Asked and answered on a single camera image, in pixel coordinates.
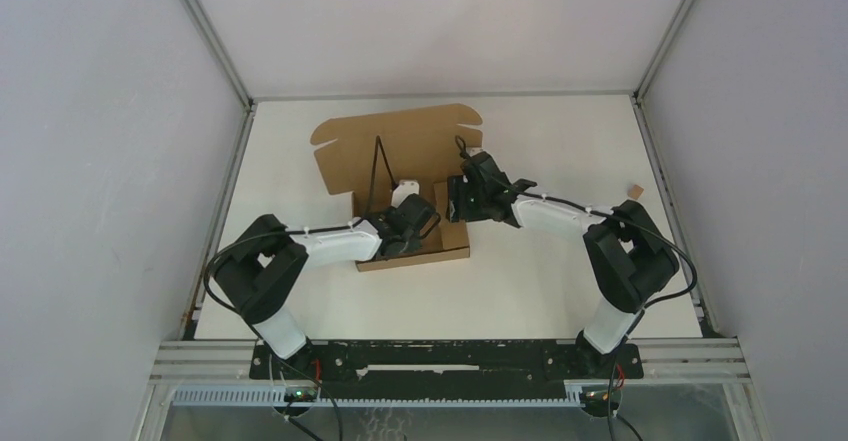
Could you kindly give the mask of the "brown cardboard box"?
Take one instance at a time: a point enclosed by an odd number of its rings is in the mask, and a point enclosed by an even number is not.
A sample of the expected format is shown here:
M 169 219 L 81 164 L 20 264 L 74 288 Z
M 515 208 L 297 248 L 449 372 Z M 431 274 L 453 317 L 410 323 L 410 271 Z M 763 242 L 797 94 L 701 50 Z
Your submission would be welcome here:
M 327 191 L 350 193 L 352 213 L 390 206 L 400 180 L 416 180 L 419 195 L 433 204 L 441 221 L 413 254 L 392 260 L 355 262 L 360 272 L 452 261 L 470 256 L 465 222 L 447 220 L 447 179 L 460 175 L 457 136 L 470 148 L 482 146 L 482 117 L 464 104 L 330 118 L 312 133 L 314 156 Z

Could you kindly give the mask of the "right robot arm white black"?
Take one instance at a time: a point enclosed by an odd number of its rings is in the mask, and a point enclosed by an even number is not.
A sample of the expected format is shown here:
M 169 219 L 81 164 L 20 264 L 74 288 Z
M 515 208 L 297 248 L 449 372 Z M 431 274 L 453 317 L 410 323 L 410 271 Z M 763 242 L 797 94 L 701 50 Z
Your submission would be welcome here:
M 461 174 L 448 179 L 451 222 L 493 221 L 581 237 L 601 299 L 578 335 L 578 363 L 589 376 L 605 376 L 651 298 L 678 273 L 682 254 L 634 200 L 612 208 L 583 206 L 536 194 L 533 181 L 510 181 L 485 151 L 461 151 L 460 157 Z

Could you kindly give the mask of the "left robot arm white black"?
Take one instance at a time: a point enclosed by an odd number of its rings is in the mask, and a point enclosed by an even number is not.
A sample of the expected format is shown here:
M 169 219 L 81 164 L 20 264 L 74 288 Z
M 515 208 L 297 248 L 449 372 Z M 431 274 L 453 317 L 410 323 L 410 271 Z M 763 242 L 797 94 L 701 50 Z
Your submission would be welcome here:
M 298 378 L 310 370 L 313 353 L 286 303 L 302 272 L 413 254 L 440 221 L 436 207 L 418 194 L 345 225 L 316 229 L 292 230 L 276 216 L 262 215 L 213 256 L 204 281 L 216 283 L 227 300 L 213 299 L 236 313 L 268 346 L 277 369 Z

